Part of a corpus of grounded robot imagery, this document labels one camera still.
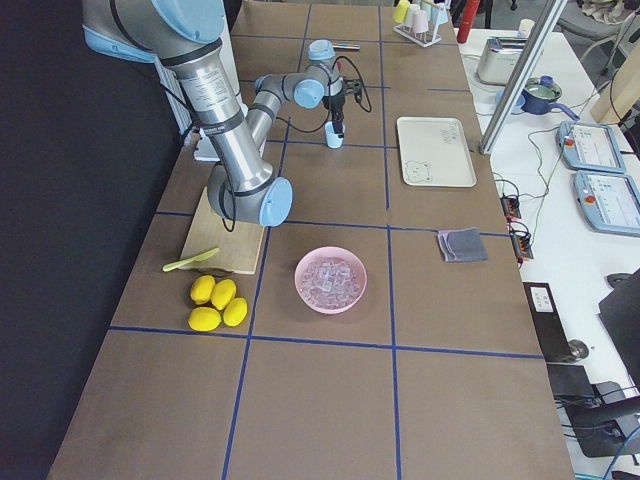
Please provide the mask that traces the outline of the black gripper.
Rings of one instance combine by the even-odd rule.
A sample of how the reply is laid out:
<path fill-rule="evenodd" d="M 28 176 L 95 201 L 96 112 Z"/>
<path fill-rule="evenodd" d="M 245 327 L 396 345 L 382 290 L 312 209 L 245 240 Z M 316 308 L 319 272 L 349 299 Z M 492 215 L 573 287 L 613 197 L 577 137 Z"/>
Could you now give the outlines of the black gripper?
<path fill-rule="evenodd" d="M 361 106 L 363 101 L 363 81 L 361 79 L 345 79 L 340 76 L 330 84 L 328 94 L 322 99 L 324 108 L 330 113 L 331 119 L 334 120 L 333 130 L 338 138 L 344 137 L 344 105 L 349 95 Z"/>

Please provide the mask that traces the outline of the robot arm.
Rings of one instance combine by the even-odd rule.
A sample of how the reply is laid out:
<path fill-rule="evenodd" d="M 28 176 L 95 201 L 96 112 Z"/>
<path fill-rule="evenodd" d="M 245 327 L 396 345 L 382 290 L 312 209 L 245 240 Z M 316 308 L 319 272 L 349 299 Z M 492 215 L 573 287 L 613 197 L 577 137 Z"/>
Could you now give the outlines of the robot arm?
<path fill-rule="evenodd" d="M 313 109 L 323 105 L 331 127 L 344 135 L 347 95 L 357 100 L 364 82 L 342 76 L 332 43 L 317 40 L 302 72 L 266 75 L 243 110 L 220 58 L 226 25 L 220 1 L 86 1 L 85 41 L 94 51 L 127 61 L 161 64 L 173 71 L 204 135 L 219 159 L 207 191 L 212 209 L 231 221 L 282 224 L 291 210 L 291 183 L 277 176 L 260 148 L 286 101 Z"/>

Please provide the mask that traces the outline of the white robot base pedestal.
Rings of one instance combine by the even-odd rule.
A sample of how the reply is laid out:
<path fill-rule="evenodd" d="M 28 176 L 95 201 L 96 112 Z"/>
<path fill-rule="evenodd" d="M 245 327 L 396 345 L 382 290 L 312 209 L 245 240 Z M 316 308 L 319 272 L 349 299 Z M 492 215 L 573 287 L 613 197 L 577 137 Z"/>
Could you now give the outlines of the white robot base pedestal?
<path fill-rule="evenodd" d="M 192 137 L 196 140 L 194 158 L 203 162 L 218 162 L 219 156 L 211 140 L 202 128 L 193 128 Z"/>

